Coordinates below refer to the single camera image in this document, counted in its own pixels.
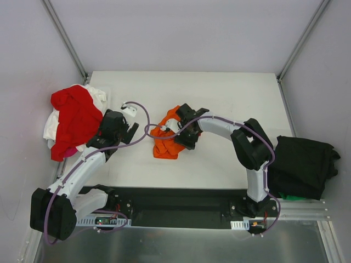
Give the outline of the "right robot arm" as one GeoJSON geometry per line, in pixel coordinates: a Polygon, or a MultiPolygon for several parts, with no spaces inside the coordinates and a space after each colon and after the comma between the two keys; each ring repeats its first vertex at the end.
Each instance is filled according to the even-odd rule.
{"type": "Polygon", "coordinates": [[[267,187],[267,166],[275,159],[273,144],[259,122],[250,118],[239,123],[212,114],[208,109],[193,110],[183,104],[176,110],[180,118],[174,142],[193,150],[203,132],[209,132],[233,143],[240,164],[246,168],[247,193],[236,212],[254,218],[265,212],[270,197],[267,187]]]}

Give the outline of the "orange t-shirt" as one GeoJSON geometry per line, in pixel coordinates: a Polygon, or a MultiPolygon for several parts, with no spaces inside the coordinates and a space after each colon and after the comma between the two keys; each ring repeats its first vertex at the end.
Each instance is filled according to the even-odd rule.
{"type": "MultiPolygon", "coordinates": [[[[180,120],[180,117],[176,114],[176,110],[179,109],[180,106],[168,110],[166,116],[162,119],[162,121],[156,126],[151,132],[151,136],[155,137],[167,137],[174,134],[172,131],[163,131],[161,130],[161,126],[165,125],[166,122],[174,118],[177,121],[180,120]]],[[[180,144],[174,142],[174,138],[161,140],[154,139],[154,147],[153,147],[153,157],[158,159],[177,159],[178,155],[185,150],[186,148],[180,144]]]]}

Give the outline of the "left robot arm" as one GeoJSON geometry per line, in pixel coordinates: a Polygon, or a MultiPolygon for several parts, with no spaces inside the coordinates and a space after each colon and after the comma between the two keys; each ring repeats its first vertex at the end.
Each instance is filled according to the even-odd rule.
{"type": "Polygon", "coordinates": [[[128,117],[136,115],[132,106],[120,111],[106,110],[98,132],[70,170],[47,189],[38,188],[31,197],[30,227],[60,241],[68,239],[76,223],[101,209],[104,213],[117,212],[119,204],[114,189],[96,185],[86,194],[79,192],[86,182],[117,151],[128,145],[139,125],[129,124],[128,117]]]}

